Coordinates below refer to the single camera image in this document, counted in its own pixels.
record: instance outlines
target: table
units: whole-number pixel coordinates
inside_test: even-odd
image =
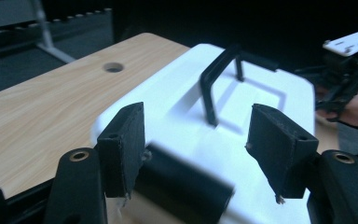
[[[91,147],[90,127],[98,115],[187,50],[156,35],[137,35],[0,91],[0,188],[5,196],[55,176],[61,155]],[[107,63],[121,63],[124,69],[106,72]]]

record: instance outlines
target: black handle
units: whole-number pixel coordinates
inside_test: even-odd
[[[214,127],[217,126],[218,121],[213,107],[211,94],[212,85],[234,59],[237,68],[236,78],[238,81],[243,82],[244,78],[241,67],[241,47],[239,45],[232,45],[227,48],[205,69],[205,71],[202,72],[200,77],[200,88],[205,106],[206,119],[208,123]]]

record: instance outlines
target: white tray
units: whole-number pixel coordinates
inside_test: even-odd
[[[273,106],[314,133],[314,92],[305,79],[283,70],[271,72],[242,62],[245,82],[235,78],[231,63],[213,84],[219,125],[208,125],[199,79],[222,49],[200,44],[107,108],[91,129],[96,139],[118,110],[145,104],[146,143],[167,150],[182,161],[235,186],[235,194],[221,222],[310,223],[307,199],[275,203],[275,194],[257,161],[244,148],[254,103]]]

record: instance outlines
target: wooden table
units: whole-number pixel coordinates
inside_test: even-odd
[[[91,147],[90,128],[98,115],[187,50],[156,35],[137,35],[0,91],[0,188],[5,196],[55,176],[61,155]],[[106,72],[107,63],[121,63],[124,69]]]

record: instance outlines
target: white surface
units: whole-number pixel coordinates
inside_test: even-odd
[[[324,48],[341,56],[351,56],[358,52],[358,32],[336,40],[328,41]]]
[[[96,143],[121,107],[144,102],[147,144],[160,146],[235,186],[221,222],[310,223],[308,193],[303,200],[276,204],[267,179],[244,146],[254,103],[280,109],[313,134],[311,84],[282,70],[274,73],[246,62],[242,62],[245,82],[240,83],[231,63],[213,84],[213,101],[220,122],[214,128],[205,121],[198,81],[202,71],[222,51],[201,44],[168,64],[106,109],[92,127],[91,141]]]

